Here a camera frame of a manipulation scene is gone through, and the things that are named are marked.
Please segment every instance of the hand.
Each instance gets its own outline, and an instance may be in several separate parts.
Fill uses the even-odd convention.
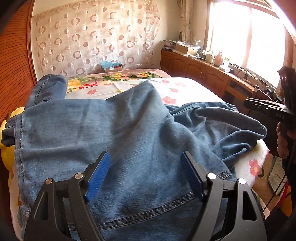
[[[276,127],[276,132],[278,134],[277,144],[278,144],[278,154],[282,159],[286,159],[289,155],[288,150],[288,142],[284,138],[284,136],[281,134],[281,123],[278,123]],[[296,130],[288,131],[287,132],[288,137],[290,137],[293,140],[296,140]]]

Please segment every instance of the window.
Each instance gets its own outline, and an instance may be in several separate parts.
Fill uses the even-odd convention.
[[[213,35],[210,49],[278,86],[285,59],[285,28],[263,11],[231,2],[217,2],[210,12]]]

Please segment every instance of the cable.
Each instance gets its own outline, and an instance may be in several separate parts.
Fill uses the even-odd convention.
[[[279,187],[281,186],[282,182],[284,181],[286,177],[286,174],[284,175],[283,179],[281,180],[281,182],[279,183],[278,187],[276,188],[275,192],[273,193],[272,197],[270,198],[270,200],[268,201],[267,205],[265,206],[265,208],[263,209],[262,214],[264,213],[265,209],[267,208],[267,206],[270,204],[271,200],[273,199],[274,195],[276,194],[277,190],[279,189]]]

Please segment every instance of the silver screw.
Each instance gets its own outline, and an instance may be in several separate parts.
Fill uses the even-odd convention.
[[[217,178],[215,173],[209,173],[207,176],[212,180],[215,180]]]
[[[46,179],[45,183],[46,184],[51,184],[52,183],[52,179],[51,178]]]
[[[83,178],[83,174],[82,174],[82,173],[77,173],[77,174],[75,175],[75,178],[76,178],[76,179],[81,179],[81,178]]]
[[[246,182],[245,179],[243,179],[243,178],[239,178],[239,183],[242,184],[242,185],[244,185],[244,184],[246,184],[247,182]]]

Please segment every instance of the bed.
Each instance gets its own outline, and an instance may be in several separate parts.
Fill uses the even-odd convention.
[[[223,100],[194,80],[172,78],[157,69],[131,69],[120,72],[92,74],[68,81],[66,99],[108,99],[134,86],[149,81],[159,92],[164,104],[181,106],[190,102],[222,102]],[[235,164],[237,177],[246,179],[250,187],[261,172],[261,167],[269,153],[263,140],[250,152],[241,156]],[[24,230],[18,220],[18,211],[22,203],[19,197],[16,166],[10,173],[10,209],[12,223],[17,237],[22,240]]]

